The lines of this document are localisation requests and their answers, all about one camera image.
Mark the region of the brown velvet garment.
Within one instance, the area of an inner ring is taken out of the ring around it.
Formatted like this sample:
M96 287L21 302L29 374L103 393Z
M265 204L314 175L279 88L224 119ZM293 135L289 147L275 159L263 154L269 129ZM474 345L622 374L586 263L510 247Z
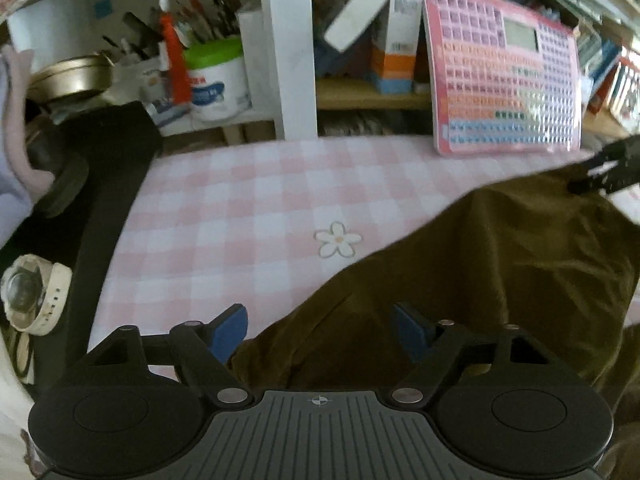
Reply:
M390 387L412 367L393 307L477 333L514 323L610 404L609 479L639 474L639 197L574 195L570 165L491 183L338 272L291 314L243 342L231 373L255 391Z

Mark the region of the pink keyboard learning tablet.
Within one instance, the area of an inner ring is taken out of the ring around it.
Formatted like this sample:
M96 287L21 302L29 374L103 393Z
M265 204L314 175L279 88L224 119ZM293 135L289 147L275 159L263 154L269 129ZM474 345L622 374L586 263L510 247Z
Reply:
M424 29L439 154L578 150L570 28L506 0L424 0Z

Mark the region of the pink checkered cartoon desk mat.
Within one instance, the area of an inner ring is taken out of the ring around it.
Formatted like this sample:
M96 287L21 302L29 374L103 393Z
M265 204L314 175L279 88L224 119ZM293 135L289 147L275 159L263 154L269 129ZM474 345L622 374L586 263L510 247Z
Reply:
M338 272L482 186L575 165L577 153L439 156L415 136L266 143L154 162L130 209L90 339L209 321L244 304L248 339Z

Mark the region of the white wrist watch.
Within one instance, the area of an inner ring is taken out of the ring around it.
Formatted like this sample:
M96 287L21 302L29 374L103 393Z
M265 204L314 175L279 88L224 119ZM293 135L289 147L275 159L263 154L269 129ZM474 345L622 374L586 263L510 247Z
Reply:
M19 256L1 278L4 313L14 330L32 336L51 333L64 312L72 277L62 263Z

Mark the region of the orange blue white box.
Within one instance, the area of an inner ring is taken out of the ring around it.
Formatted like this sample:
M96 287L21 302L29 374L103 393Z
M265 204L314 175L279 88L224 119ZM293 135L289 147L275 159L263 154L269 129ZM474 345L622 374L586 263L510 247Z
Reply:
M381 94L412 92L423 0L387 0L372 28L370 78Z

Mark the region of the white tub with green lid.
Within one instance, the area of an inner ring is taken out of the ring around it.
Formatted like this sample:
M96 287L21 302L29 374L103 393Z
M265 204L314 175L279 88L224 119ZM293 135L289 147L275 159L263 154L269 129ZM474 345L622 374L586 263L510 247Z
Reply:
M194 44L183 52L191 84L192 115L220 122L250 108L250 89L241 38Z

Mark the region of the red tassel ornament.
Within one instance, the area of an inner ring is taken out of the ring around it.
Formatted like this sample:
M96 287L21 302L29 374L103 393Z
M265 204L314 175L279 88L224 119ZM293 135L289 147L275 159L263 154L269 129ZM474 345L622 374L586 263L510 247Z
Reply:
M169 0L158 0L160 6L160 28L165 41L168 59L168 75L171 83L171 96L176 105L191 102L191 85L188 70L182 55L182 43L175 30Z

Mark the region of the white wooden bookshelf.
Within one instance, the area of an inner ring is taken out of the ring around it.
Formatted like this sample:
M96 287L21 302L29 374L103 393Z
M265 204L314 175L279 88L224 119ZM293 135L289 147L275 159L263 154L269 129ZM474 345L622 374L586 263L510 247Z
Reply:
M250 50L266 56L266 93L246 112L216 122L231 129L271 120L280 139L311 139L316 134L318 47L348 50L366 31L387 0L262 0L262 30ZM598 20L630 32L639 30L638 0L563 0Z

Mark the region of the brass round tin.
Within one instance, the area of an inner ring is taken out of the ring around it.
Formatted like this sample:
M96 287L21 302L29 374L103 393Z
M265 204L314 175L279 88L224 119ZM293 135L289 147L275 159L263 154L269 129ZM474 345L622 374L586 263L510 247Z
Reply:
M104 55L57 62L30 77L27 97L40 104L91 99L111 87L112 68Z

